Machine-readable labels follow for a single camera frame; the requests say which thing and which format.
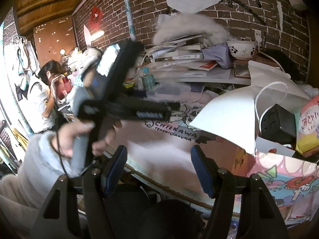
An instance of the black handheld device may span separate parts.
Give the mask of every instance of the black handheld device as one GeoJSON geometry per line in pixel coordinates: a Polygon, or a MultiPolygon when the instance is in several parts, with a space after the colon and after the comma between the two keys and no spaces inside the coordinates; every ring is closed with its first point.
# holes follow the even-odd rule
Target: black handheld device
{"type": "Polygon", "coordinates": [[[106,131],[113,125],[114,120],[169,120],[172,109],[167,103],[144,101],[122,93],[127,72],[143,49],[141,43],[129,40],[121,48],[109,46],[98,67],[104,75],[96,71],[90,87],[80,87],[76,91],[74,114],[80,120],[94,121],[95,127],[89,135],[75,139],[72,167],[84,168],[92,162],[92,143],[98,140],[102,129],[106,131]]]}

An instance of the gray sweater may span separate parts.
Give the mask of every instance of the gray sweater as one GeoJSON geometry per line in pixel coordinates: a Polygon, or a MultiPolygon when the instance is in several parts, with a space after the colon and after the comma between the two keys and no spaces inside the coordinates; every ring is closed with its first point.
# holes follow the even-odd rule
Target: gray sweater
{"type": "MultiPolygon", "coordinates": [[[[0,182],[0,208],[22,237],[28,237],[38,210],[58,177],[64,174],[59,156],[50,144],[53,135],[51,131],[34,135],[18,175],[7,175],[0,182]]],[[[71,169],[68,159],[63,159],[63,163],[70,177],[79,176],[81,170],[71,169]]]]}

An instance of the dark hair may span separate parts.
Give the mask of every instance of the dark hair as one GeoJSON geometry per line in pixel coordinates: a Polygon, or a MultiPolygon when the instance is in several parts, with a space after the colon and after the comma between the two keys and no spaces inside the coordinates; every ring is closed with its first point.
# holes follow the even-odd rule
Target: dark hair
{"type": "Polygon", "coordinates": [[[50,85],[47,78],[47,71],[50,71],[53,74],[58,74],[62,72],[62,67],[59,62],[50,60],[40,69],[38,78],[41,79],[41,81],[44,82],[46,85],[50,85]]]}

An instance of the bright window light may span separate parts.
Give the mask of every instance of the bright window light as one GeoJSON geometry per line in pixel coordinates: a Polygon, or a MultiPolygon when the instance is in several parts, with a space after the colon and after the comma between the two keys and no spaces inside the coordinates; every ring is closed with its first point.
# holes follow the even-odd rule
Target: bright window light
{"type": "Polygon", "coordinates": [[[91,41],[95,41],[97,38],[101,37],[104,35],[104,31],[100,30],[98,31],[97,33],[94,33],[92,36],[91,36],[91,41]]]}

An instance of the bowl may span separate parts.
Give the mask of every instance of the bowl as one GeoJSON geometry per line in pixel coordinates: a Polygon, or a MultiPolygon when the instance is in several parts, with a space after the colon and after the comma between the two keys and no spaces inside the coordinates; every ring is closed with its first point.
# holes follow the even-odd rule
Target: bowl
{"type": "Polygon", "coordinates": [[[256,43],[253,41],[227,41],[230,54],[240,60],[253,58],[256,43]]]}

